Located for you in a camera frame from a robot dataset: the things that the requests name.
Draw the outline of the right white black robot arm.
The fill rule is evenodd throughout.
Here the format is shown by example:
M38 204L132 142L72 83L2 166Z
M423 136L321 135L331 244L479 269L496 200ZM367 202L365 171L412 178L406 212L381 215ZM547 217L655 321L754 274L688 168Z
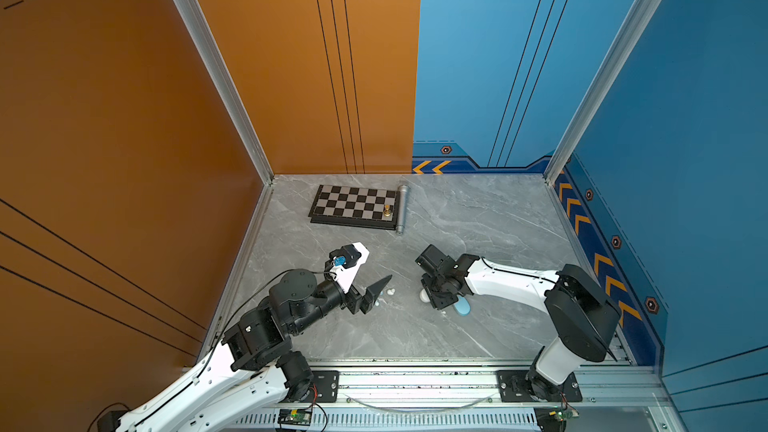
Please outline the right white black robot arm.
M610 344L621 311L577 265L566 264L559 270L524 269L471 254L453 259L434 245L421 252L415 263L423 271L420 297L437 310L475 295L505 299L548 314L557 337L537 353L524 379L526 393L537 401L562 400L576 369L613 355Z

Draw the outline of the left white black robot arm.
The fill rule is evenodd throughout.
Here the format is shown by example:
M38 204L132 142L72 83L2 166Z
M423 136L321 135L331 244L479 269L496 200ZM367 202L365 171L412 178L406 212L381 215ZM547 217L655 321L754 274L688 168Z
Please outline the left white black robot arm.
M305 269L285 271L198 364L145 404L104 413L97 429L219 431L255 409L308 400L314 374L292 339L337 308L352 313L373 308L390 279L359 293L340 282L355 275L341 269L319 281Z

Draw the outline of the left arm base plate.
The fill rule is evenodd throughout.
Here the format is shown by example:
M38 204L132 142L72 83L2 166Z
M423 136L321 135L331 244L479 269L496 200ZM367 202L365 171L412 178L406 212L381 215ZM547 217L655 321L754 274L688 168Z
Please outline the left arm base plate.
M340 372L338 370L319 370L313 372L313 378L306 387L298 392L289 392L283 403L335 403L338 398Z

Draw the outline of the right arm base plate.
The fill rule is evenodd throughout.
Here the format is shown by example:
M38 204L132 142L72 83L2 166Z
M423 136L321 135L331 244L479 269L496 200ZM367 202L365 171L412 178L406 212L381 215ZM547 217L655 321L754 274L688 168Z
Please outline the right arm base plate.
M583 401L581 388L571 373L561 385L553 385L539 376L528 379L523 370L499 370L495 374L497 389L503 403L580 403Z

